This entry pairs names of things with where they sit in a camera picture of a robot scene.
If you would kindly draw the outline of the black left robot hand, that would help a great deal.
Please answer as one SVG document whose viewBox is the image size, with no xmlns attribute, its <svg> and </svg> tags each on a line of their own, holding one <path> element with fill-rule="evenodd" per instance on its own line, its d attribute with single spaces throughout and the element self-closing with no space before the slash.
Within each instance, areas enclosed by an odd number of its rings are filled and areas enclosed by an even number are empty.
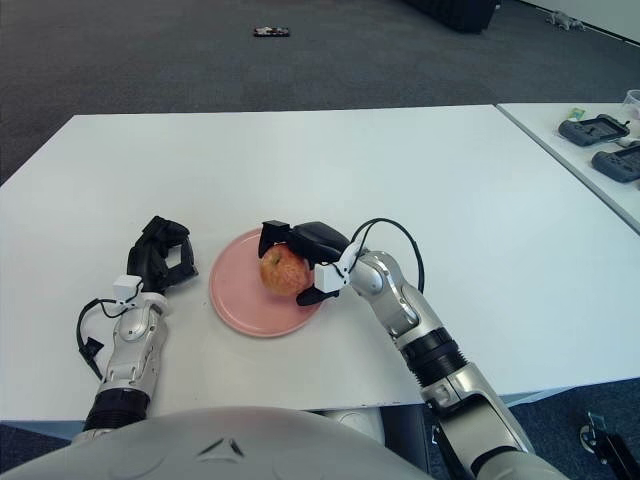
<svg viewBox="0 0 640 480">
<path fill-rule="evenodd" d="M 198 275 L 187 227 L 154 216 L 130 249 L 127 274 L 142 279 L 142 291 L 164 295 L 166 291 Z M 172 249 L 180 250 L 180 262 L 169 267 Z"/>
</svg>

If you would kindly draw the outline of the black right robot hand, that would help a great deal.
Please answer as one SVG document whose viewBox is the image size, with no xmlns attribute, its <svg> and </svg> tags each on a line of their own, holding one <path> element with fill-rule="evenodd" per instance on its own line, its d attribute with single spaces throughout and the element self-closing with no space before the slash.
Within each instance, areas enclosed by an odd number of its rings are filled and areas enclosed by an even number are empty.
<svg viewBox="0 0 640 480">
<path fill-rule="evenodd" d="M 295 297 L 300 307 L 338 297 L 341 286 L 327 292 L 317 287 L 315 267 L 336 263 L 348 246 L 344 235 L 319 221 L 265 221 L 257 250 L 262 282 L 277 296 Z"/>
</svg>

